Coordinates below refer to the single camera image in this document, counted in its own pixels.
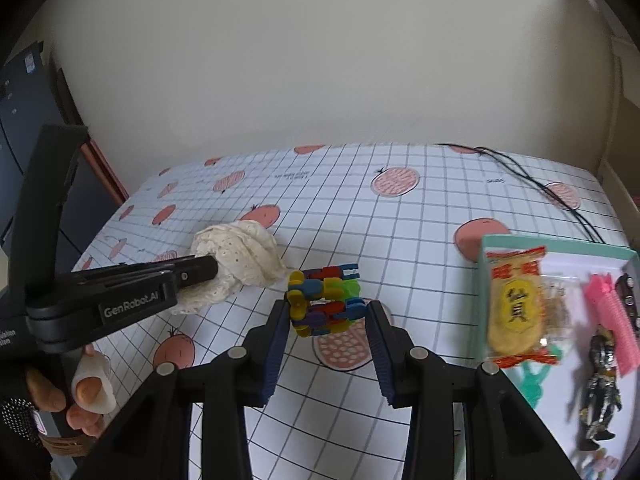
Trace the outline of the left human hand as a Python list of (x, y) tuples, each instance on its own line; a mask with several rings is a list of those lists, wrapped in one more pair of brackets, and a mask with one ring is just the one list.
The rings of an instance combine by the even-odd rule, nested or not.
[[(26, 373), (26, 385), (32, 402), (41, 411), (59, 413), (64, 412), (66, 422), (73, 430), (81, 430), (86, 436), (98, 438), (105, 429), (105, 420), (101, 414), (86, 411), (75, 403), (66, 408), (66, 397), (55, 387), (48, 378), (42, 376), (38, 370)], [(92, 403), (99, 395), (102, 382), (97, 377), (81, 379), (76, 384), (75, 396), (84, 403)]]

